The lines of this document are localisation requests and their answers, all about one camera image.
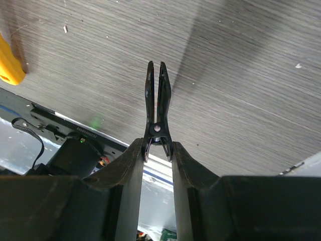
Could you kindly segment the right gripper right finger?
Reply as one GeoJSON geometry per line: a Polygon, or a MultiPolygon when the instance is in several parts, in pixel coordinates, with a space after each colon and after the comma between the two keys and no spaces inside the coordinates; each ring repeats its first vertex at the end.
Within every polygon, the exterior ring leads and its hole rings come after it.
{"type": "Polygon", "coordinates": [[[222,191],[211,187],[219,176],[179,142],[174,142],[172,170],[178,240],[223,240],[222,191]]]}

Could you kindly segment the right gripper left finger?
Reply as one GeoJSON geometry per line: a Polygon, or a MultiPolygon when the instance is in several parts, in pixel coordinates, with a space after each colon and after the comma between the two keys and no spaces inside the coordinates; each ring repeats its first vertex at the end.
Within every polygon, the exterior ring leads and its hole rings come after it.
{"type": "Polygon", "coordinates": [[[141,197],[142,138],[135,139],[118,158],[83,179],[93,189],[93,208],[83,240],[135,240],[141,197]]]}

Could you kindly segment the black bag clip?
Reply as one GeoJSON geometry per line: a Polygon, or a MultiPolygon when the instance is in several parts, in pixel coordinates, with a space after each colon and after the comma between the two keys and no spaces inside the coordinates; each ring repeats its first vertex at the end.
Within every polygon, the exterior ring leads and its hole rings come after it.
{"type": "Polygon", "coordinates": [[[148,160],[152,145],[163,146],[169,162],[173,159],[174,145],[168,126],[168,111],[171,100],[171,85],[164,62],[160,63],[158,92],[155,99],[154,64],[149,61],[145,81],[146,127],[141,146],[141,155],[148,160]]]}

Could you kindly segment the yellow plastic scoop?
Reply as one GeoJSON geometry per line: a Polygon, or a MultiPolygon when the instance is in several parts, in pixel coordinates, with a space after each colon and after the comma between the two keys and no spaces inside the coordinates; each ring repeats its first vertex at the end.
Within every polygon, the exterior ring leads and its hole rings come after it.
{"type": "Polygon", "coordinates": [[[1,35],[1,80],[10,85],[19,85],[26,76],[20,61],[14,56],[10,45],[1,35]]]}

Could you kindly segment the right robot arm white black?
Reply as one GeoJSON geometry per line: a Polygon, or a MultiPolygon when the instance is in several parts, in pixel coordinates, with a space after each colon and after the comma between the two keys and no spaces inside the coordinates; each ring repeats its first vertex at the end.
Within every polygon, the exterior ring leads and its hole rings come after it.
{"type": "MultiPolygon", "coordinates": [[[[51,181],[74,176],[57,208],[56,240],[133,240],[138,225],[146,139],[136,139],[98,172],[97,143],[68,139],[48,162],[30,175],[51,181]]],[[[230,237],[225,194],[219,176],[197,162],[179,142],[170,144],[175,215],[179,240],[227,240],[230,237]]]]}

